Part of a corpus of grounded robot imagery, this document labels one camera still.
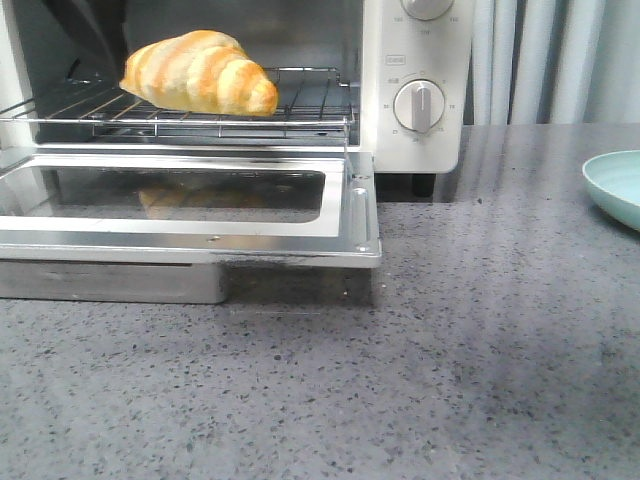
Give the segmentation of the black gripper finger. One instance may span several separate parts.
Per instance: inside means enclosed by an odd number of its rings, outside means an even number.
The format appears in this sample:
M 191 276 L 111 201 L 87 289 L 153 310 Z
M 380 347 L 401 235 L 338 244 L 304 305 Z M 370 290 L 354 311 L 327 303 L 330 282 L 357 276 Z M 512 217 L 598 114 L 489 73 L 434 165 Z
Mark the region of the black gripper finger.
M 50 0 L 44 5 L 81 50 L 81 59 L 119 81 L 128 57 L 126 1 Z

